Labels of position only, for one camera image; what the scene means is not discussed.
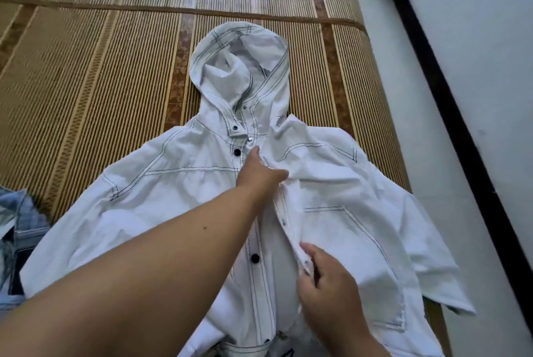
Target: white fabric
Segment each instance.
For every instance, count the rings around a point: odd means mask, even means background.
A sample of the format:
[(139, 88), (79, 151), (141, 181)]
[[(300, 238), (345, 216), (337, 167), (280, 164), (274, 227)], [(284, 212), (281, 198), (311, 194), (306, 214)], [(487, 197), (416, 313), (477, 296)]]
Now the white fabric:
[(26, 295), (234, 187), (259, 145), (263, 162), (288, 169), (289, 179), (254, 222), (180, 357), (223, 337), (224, 355), (323, 355), (299, 313), (295, 281), (312, 270), (300, 241), (324, 248), (356, 278), (373, 333), (393, 355), (442, 356), (422, 294), (473, 312), (458, 268), (416, 199), (346, 132), (286, 117), (284, 39), (250, 23), (225, 23), (196, 47), (190, 77), (202, 93), (199, 113), (105, 169), (30, 256), (21, 271)]

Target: black baseboard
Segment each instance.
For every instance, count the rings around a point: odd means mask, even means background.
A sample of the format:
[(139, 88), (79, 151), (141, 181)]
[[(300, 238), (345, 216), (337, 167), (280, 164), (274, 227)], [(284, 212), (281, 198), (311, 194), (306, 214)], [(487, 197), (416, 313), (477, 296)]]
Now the black baseboard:
[(479, 151), (461, 116), (450, 86), (409, 0), (393, 0), (428, 81), (437, 108), (461, 163), (490, 238), (502, 262), (526, 324), (533, 333), (533, 271), (502, 202), (494, 190)]

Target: blue denim fabric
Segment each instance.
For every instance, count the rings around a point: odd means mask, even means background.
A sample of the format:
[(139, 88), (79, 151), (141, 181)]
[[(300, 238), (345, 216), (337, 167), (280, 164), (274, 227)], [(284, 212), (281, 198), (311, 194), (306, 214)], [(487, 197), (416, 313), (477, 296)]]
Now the blue denim fabric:
[(8, 222), (14, 222), (14, 226), (0, 238), (3, 263), (0, 276), (0, 318), (25, 300), (23, 295), (9, 294), (10, 286), (18, 274), (15, 266), (17, 257), (22, 252), (27, 255), (50, 229), (46, 217), (37, 211), (26, 190), (14, 192), (0, 186), (0, 227)]

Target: striped mat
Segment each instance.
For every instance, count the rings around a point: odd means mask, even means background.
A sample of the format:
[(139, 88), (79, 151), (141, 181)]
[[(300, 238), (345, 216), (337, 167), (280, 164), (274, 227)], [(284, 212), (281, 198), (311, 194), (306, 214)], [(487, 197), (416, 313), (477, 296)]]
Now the striped mat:
[[(247, 20), (290, 47), (290, 112), (341, 127), (409, 190), (357, 0), (0, 0), (0, 185), (56, 221), (103, 169), (183, 125), (198, 41)], [(440, 306), (428, 318), (449, 353)]]

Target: jacket pocket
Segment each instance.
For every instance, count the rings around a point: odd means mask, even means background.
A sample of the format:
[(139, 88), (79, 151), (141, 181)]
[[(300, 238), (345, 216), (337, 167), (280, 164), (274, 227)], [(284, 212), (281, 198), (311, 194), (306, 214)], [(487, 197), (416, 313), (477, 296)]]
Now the jacket pocket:
[(345, 207), (304, 209), (301, 240), (323, 248), (355, 278), (365, 318), (405, 329), (403, 289), (382, 245)]

